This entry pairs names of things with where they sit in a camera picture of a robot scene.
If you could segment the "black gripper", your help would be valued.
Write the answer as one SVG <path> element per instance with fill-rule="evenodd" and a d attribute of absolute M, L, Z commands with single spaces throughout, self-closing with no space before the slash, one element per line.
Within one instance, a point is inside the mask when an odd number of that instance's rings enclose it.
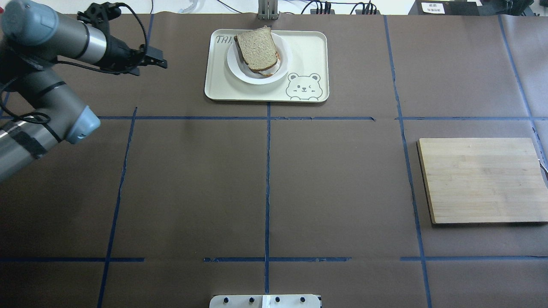
<path fill-rule="evenodd" d="M 140 75 L 139 66 L 158 66 L 168 68 L 163 51 L 156 47 L 146 47 L 142 44 L 139 49 L 132 49 L 124 41 L 113 35 L 106 36 L 106 49 L 102 57 L 102 69 L 116 74 Z"/>

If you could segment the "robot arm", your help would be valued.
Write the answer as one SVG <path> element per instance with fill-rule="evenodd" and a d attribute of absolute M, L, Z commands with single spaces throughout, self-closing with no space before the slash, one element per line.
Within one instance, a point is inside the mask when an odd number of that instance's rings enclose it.
<path fill-rule="evenodd" d="M 31 0 L 11 0 L 2 13 L 1 92 L 19 93 L 33 110 L 1 127 L 1 180 L 45 156 L 61 142 L 77 144 L 100 127 L 100 119 L 54 70 L 55 65 L 139 76 L 140 66 L 167 68 L 163 52 L 138 48 L 111 35 L 110 21 L 126 3 L 92 3 L 72 19 Z"/>

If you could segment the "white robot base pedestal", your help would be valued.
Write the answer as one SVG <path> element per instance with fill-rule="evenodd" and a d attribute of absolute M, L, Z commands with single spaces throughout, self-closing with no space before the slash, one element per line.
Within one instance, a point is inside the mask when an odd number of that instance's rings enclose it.
<path fill-rule="evenodd" d="M 321 308 L 322 300 L 315 294 L 253 294 L 219 295 L 210 308 Z"/>

